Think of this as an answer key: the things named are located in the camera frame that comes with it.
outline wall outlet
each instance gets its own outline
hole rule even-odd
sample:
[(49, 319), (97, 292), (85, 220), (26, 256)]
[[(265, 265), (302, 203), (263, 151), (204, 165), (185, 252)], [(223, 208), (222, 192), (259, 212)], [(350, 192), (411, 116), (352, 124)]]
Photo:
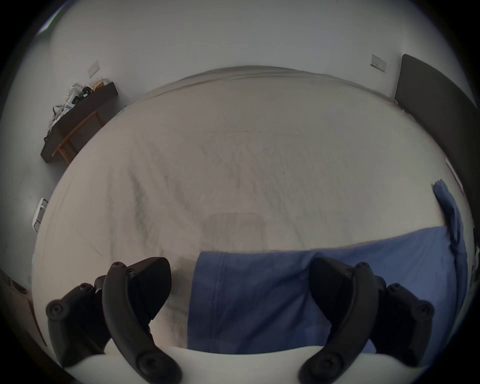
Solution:
[(378, 68), (383, 72), (385, 72), (385, 70), (387, 69), (387, 62), (375, 55), (372, 55), (372, 62), (370, 63), (370, 65), (375, 68)]
[(100, 66), (98, 65), (98, 60), (97, 60), (90, 66), (90, 68), (88, 68), (88, 71), (87, 71), (88, 76), (92, 77), (94, 73), (97, 72), (99, 69), (100, 69)]

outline headboard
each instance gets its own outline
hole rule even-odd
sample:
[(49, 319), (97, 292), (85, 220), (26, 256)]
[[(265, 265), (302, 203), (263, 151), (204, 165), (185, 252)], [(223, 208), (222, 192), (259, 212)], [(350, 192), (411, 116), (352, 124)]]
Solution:
[(435, 68), (403, 55), (395, 100), (433, 137), (463, 184), (475, 227), (480, 227), (480, 114), (470, 99)]

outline mattress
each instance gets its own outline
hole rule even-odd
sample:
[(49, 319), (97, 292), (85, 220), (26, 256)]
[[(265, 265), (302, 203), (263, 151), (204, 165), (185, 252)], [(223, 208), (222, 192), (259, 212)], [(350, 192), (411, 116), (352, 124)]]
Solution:
[(471, 213), (444, 153), (389, 99), (331, 76), (271, 67), (217, 70), (127, 106), (80, 151), (40, 226), (33, 265), (45, 307), (113, 261), (166, 257), (172, 292), (150, 323), (187, 347), (200, 252), (346, 247), (445, 225), (443, 179)]

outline blue blanket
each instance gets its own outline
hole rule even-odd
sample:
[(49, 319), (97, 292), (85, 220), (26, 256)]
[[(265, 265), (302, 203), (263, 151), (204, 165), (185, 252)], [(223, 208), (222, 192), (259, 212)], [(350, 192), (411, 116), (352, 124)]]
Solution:
[[(313, 257), (370, 264), (387, 285), (400, 283), (435, 307), (423, 364), (446, 345), (467, 291), (463, 225), (445, 183), (433, 192), (448, 227), (347, 249), (258, 254), (202, 252), (193, 276), (188, 348), (228, 354), (267, 353), (326, 343), (331, 324), (308, 287)], [(364, 352), (375, 352), (371, 342)]]

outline yellow object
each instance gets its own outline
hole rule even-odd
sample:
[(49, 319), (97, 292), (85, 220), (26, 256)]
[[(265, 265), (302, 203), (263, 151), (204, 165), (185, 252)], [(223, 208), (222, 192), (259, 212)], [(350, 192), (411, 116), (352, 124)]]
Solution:
[(93, 86), (92, 91), (95, 92), (97, 89), (99, 89), (99, 88), (101, 88), (101, 87), (103, 87), (103, 80), (97, 81), (97, 82), (95, 83), (95, 85)]

